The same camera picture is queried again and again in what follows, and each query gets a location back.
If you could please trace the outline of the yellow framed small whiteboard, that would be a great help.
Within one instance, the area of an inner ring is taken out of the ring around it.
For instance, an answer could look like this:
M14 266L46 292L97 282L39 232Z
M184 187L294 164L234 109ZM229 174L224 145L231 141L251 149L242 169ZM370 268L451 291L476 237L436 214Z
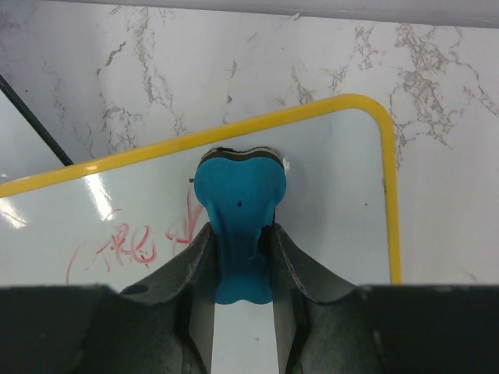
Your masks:
M123 291L211 226L193 187L201 157L260 146L286 170L273 224L351 284L401 282L392 120L376 101L345 94L2 185L1 290ZM214 328L218 306L234 321L226 333L252 338L265 326L272 344L252 363L278 368L273 296L221 305L215 293Z

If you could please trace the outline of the blue whiteboard eraser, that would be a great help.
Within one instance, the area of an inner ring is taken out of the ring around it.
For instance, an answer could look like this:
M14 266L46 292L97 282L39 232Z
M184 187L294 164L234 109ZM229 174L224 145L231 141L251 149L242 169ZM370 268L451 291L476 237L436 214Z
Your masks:
M216 302L271 302L269 259L259 240L286 192L282 156L264 146L211 149L200 159L193 187L216 237Z

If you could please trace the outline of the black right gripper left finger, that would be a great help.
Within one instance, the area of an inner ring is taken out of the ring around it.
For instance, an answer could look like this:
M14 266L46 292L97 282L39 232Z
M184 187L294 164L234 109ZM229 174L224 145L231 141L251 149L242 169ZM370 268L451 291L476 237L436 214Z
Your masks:
M216 239L210 225L121 292L102 285L1 290L4 373L208 373Z

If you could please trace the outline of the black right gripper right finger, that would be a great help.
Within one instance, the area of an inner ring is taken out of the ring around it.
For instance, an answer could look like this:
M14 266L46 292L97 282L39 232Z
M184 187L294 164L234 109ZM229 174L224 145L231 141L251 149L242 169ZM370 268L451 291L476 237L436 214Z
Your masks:
M498 288L356 286L264 230L282 373L495 373Z

